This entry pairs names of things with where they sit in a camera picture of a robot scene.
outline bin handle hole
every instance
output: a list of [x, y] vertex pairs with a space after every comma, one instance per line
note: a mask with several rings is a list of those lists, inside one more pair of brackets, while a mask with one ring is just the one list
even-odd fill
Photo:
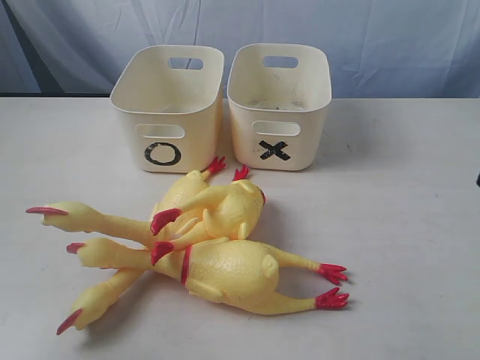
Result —
[[296, 122], [282, 121], [255, 121], [252, 124], [253, 131], [259, 135], [272, 135], [275, 137], [296, 137], [302, 130]]
[[266, 68], [294, 69], [299, 66], [299, 60], [292, 56], [266, 56], [262, 63]]
[[169, 58], [168, 66], [175, 70], [202, 70], [203, 61], [199, 58]]
[[185, 137], [183, 127], [170, 124], [138, 124], [135, 131], [146, 139], [181, 139]]

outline table surface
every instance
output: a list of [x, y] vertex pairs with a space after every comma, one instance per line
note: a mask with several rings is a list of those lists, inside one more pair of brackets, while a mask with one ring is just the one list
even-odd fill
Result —
[[[25, 210], [78, 200], [146, 220], [180, 175], [133, 165], [106, 98], [0, 98], [1, 358], [480, 359], [479, 113], [478, 100], [333, 100], [310, 168], [251, 171], [268, 198], [251, 238], [346, 266], [348, 309], [257, 316], [146, 273], [103, 318], [57, 337], [80, 292], [114, 271], [65, 251], [96, 234]], [[238, 166], [224, 131], [228, 167], [212, 184]], [[331, 287], [281, 271], [287, 295]]]

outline white backdrop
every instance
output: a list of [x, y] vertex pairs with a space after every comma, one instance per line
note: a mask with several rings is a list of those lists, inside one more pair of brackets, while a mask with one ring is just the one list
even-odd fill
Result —
[[335, 97], [480, 93], [480, 0], [8, 0], [66, 92], [110, 92], [131, 56], [199, 44], [308, 44]]

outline white plastic bin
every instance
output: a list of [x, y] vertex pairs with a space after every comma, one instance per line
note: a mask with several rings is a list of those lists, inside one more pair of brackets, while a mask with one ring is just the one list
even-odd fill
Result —
[[322, 51], [296, 44], [245, 46], [233, 60], [227, 97], [238, 161], [270, 170], [313, 163], [332, 99]]
[[159, 45], [135, 54], [110, 101], [139, 168], [188, 173], [209, 165], [221, 129], [223, 73], [224, 55], [207, 46]]

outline black o mark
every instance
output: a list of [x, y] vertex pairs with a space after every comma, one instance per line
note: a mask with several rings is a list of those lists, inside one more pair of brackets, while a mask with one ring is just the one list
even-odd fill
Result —
[[[165, 163], [162, 163], [161, 161], [152, 159], [152, 151], [155, 149], [157, 146], [169, 146], [170, 148], [173, 149], [175, 152], [175, 156], [171, 161], [167, 161]], [[170, 144], [169, 142], [154, 142], [153, 144], [149, 145], [145, 149], [145, 159], [147, 159], [150, 163], [155, 164], [155, 165], [160, 165], [161, 167], [171, 167], [172, 165], [177, 164], [180, 159], [182, 158], [182, 153], [180, 152], [179, 148], [177, 148], [175, 145]]]
[[260, 159], [262, 160], [268, 159], [272, 155], [278, 156], [283, 161], [287, 161], [288, 159], [290, 159], [290, 156], [282, 151], [283, 148], [286, 148], [288, 146], [283, 141], [277, 142], [275, 145], [270, 145], [266, 141], [262, 140], [260, 141], [259, 145], [267, 149], [267, 151], [260, 155]]

